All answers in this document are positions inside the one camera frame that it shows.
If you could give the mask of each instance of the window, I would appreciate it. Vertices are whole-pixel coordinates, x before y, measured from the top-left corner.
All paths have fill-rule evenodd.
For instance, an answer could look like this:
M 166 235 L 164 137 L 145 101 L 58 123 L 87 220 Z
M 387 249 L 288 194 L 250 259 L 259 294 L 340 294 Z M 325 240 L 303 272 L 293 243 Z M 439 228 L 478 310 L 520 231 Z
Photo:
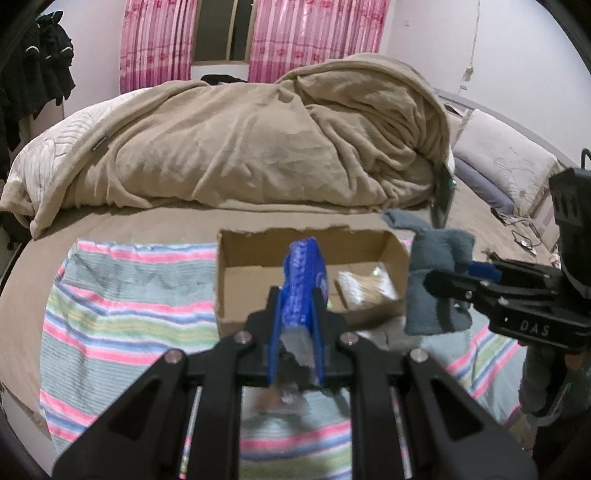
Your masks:
M 201 0 L 193 60 L 248 61 L 256 0 Z

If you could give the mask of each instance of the black jacket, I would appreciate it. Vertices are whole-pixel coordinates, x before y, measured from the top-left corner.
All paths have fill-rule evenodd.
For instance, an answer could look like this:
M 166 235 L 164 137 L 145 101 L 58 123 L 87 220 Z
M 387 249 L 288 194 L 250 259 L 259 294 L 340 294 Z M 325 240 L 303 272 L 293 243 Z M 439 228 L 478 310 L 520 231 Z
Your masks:
M 14 150 L 20 143 L 18 121 L 37 115 L 51 100 L 61 105 L 75 87 L 70 74 L 74 47 L 59 25 L 62 16 L 40 16 L 0 72 L 0 179 L 10 169 L 6 147 Z

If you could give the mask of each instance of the metal screw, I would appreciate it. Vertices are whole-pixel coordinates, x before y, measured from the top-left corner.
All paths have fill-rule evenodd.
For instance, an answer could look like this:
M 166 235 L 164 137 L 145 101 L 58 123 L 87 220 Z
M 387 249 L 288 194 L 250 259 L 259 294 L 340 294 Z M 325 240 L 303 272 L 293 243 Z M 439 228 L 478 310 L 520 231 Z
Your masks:
M 339 339 L 340 339 L 341 343 L 344 343 L 345 345 L 349 345 L 349 346 L 353 346 L 354 344 L 359 342 L 359 336 L 353 332 L 342 333 L 341 336 L 339 337 Z
M 416 363 L 422 364 L 429 358 L 429 353 L 424 348 L 413 348 L 410 350 L 410 358 Z
M 234 341 L 241 345 L 247 345 L 252 342 L 252 334 L 246 330 L 240 330 L 234 334 Z
M 176 348 L 170 349 L 168 352 L 164 354 L 164 360 L 168 364 L 177 364 L 183 359 L 183 353 L 181 350 L 177 350 Z

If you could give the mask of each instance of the white wall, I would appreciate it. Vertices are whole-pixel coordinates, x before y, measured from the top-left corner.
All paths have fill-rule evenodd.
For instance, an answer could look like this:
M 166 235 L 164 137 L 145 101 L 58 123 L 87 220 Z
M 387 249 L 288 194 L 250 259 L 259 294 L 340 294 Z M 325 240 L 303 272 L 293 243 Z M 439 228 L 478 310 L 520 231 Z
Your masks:
M 591 74 L 572 43 L 536 0 L 481 0 L 474 73 L 462 82 L 477 6 L 397 0 L 381 52 L 413 65 L 433 86 L 518 122 L 578 164 L 591 145 Z
M 47 12 L 62 10 L 60 25 L 74 44 L 76 88 L 64 114 L 119 95 L 119 51 L 126 0 L 55 0 Z
M 210 73 L 217 73 L 219 75 L 232 75 L 233 77 L 242 80 L 248 80 L 248 63 L 193 65 L 191 67 L 191 80 L 199 80 L 203 75 Z

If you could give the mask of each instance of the striped towel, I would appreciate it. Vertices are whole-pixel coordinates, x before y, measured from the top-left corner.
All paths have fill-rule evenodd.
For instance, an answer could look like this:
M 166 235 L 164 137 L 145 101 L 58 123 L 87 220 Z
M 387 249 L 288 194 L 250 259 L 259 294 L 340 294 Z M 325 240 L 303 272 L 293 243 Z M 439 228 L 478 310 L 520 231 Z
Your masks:
M 40 406 L 58 454 L 168 348 L 194 353 L 217 342 L 215 265 L 213 244 L 72 247 L 51 289 L 41 343 Z M 517 404 L 518 352 L 485 327 L 475 322 L 469 332 L 426 339 L 424 346 L 506 421 Z M 497 392 L 506 388 L 515 401 Z M 299 416 L 244 410 L 257 393 L 243 394 L 240 478 L 350 478 L 346 391 L 335 398 L 306 393 L 308 408 Z M 402 447 L 408 467 L 404 440 Z

